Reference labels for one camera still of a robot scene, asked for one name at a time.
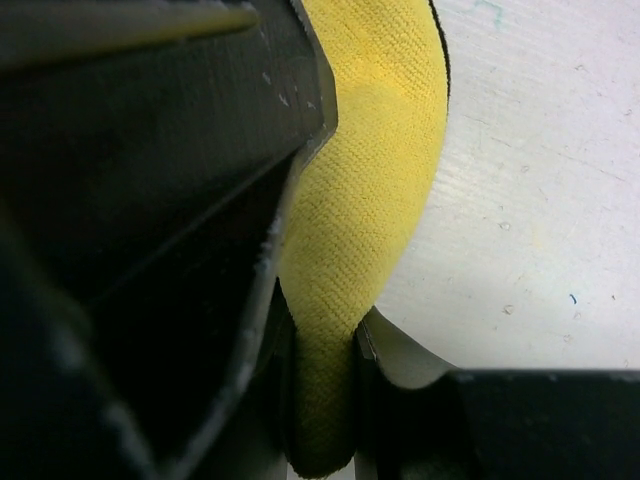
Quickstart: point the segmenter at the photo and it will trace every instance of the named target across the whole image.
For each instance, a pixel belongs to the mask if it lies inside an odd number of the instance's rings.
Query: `white surface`
[[[640,368],[640,4],[435,3],[446,146],[378,307],[462,367]]]

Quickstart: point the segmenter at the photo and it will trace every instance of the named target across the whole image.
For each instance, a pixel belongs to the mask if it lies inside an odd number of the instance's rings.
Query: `yellow fabric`
[[[353,333],[424,209],[447,115],[428,0],[306,0],[336,80],[338,131],[301,176],[280,280],[296,333],[292,458],[304,477],[354,452]]]

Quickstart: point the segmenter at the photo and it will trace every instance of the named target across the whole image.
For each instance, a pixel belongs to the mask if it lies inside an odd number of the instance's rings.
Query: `yellow towel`
[[[280,280],[296,333],[290,459],[321,477],[354,453],[353,333],[424,209],[447,116],[428,0],[306,0],[336,80],[339,126],[304,171]]]

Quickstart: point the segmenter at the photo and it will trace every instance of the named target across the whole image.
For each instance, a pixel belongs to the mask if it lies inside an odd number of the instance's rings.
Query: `textured yellow fabric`
[[[339,126],[301,176],[280,281],[296,333],[290,459],[304,477],[354,452],[353,333],[424,209],[447,78],[428,0],[306,0],[336,80]]]

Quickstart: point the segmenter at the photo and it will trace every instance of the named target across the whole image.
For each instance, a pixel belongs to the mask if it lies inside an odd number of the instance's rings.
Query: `black object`
[[[235,33],[3,64],[3,479],[284,480],[275,265],[337,115],[299,1],[254,6]],[[640,478],[636,372],[461,371],[375,309],[354,355],[359,480]]]

